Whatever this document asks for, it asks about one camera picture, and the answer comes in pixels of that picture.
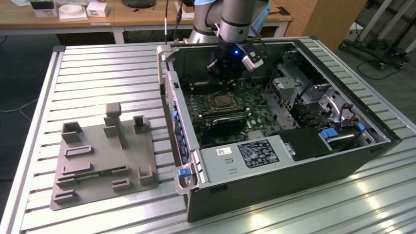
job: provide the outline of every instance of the barcode sticker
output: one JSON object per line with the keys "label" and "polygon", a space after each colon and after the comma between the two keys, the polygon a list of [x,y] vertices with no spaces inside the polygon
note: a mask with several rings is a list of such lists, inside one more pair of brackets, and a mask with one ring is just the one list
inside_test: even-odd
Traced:
{"label": "barcode sticker", "polygon": [[111,23],[91,23],[93,26],[111,25]]}

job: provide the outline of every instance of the caster wheel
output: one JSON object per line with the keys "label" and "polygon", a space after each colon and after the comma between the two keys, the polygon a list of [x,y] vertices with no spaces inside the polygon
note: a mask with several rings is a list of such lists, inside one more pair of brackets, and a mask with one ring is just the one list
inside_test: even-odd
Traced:
{"label": "caster wheel", "polygon": [[347,48],[347,44],[343,43],[342,45],[339,45],[339,50],[345,50]]}
{"label": "caster wheel", "polygon": [[381,70],[381,71],[382,71],[382,70],[385,70],[385,68],[386,68],[386,64],[381,62],[381,63],[379,63],[379,67],[378,67],[378,68],[379,68],[379,70]]}

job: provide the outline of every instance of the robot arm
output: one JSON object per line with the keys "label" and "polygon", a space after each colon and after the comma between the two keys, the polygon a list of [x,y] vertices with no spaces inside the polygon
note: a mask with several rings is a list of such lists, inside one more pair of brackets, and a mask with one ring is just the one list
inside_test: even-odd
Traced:
{"label": "robot arm", "polygon": [[262,29],[269,0],[197,0],[195,23],[189,43],[218,42],[217,59],[209,71],[222,83],[263,65],[263,53],[247,41],[251,29]]}

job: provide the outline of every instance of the metal bracket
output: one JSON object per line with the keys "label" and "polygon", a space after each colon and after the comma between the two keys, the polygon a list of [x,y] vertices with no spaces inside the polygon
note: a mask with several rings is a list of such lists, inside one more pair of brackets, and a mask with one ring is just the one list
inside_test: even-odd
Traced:
{"label": "metal bracket", "polygon": [[159,79],[159,85],[165,84],[163,80],[163,70],[162,70],[162,62],[165,62],[170,56],[174,54],[171,45],[161,45],[157,48],[158,52],[158,79]]}

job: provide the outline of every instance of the aluminum profile table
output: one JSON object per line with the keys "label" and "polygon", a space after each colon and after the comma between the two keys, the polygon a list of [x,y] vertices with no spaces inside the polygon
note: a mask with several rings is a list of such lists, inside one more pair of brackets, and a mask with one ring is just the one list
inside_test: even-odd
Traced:
{"label": "aluminum profile table", "polygon": [[[53,54],[0,233],[414,233],[416,126],[321,41],[301,38],[319,59],[405,139],[350,178],[195,223],[177,194],[174,157],[162,109],[158,43],[67,47]],[[103,122],[106,104],[122,119],[151,119],[157,189],[61,211],[50,206],[62,123]]]}

